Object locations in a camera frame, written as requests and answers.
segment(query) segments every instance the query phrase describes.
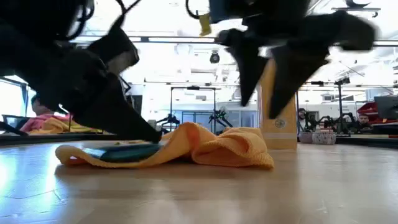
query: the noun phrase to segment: red object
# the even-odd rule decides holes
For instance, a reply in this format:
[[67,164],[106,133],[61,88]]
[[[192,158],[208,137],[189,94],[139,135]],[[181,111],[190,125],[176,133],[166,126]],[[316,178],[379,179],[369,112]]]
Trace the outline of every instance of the red object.
[[383,119],[379,117],[379,112],[377,110],[376,102],[365,103],[360,109],[357,110],[359,114],[363,114],[368,116],[369,124],[388,124],[397,122],[397,120],[388,119],[386,122],[383,122]]

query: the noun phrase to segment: computer monitor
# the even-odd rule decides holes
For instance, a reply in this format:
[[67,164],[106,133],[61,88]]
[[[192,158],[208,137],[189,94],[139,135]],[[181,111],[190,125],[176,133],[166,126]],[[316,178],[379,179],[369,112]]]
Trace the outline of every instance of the computer monitor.
[[375,96],[379,117],[382,119],[398,119],[398,96]]
[[6,124],[16,129],[21,129],[21,127],[23,127],[23,125],[26,124],[26,122],[30,119],[28,117],[6,115],[6,114],[4,114],[2,117],[3,121]]

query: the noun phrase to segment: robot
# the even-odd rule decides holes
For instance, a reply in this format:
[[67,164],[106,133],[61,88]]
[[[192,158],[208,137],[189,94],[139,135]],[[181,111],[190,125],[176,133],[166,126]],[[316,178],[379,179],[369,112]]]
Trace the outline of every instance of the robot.
[[[61,113],[68,111],[81,125],[124,138],[159,142],[161,133],[128,105],[118,74],[108,68],[108,63],[123,52],[131,53],[126,66],[139,61],[137,49],[121,25],[140,0],[129,7],[122,0],[116,1],[122,14],[108,34],[87,49],[77,49],[69,41],[80,35],[93,15],[93,0],[2,0],[0,74],[20,76],[40,94],[43,104]],[[209,3],[211,23],[243,18],[248,27],[244,32],[225,30],[216,38],[237,61],[243,106],[270,60],[258,56],[259,47],[277,46],[271,50],[277,71],[270,118],[276,118],[298,88],[328,63],[329,46],[339,43],[345,50],[371,50],[375,39],[370,24],[344,11],[306,16],[309,0]],[[188,8],[188,0],[186,4],[189,15],[197,18]],[[68,35],[75,23],[79,23],[77,30]]]

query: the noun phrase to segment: yellow tag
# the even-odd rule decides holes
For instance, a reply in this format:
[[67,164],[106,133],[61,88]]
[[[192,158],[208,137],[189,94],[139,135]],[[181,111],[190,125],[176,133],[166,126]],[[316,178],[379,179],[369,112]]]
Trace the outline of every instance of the yellow tag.
[[200,36],[211,34],[210,13],[199,16],[201,26]]

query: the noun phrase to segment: table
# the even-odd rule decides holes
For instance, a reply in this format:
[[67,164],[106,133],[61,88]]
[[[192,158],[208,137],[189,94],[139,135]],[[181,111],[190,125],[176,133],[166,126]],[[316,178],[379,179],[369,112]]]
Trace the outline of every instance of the table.
[[111,170],[60,166],[57,146],[0,149],[0,223],[398,220],[398,151],[302,144],[270,151],[272,172],[191,164]]

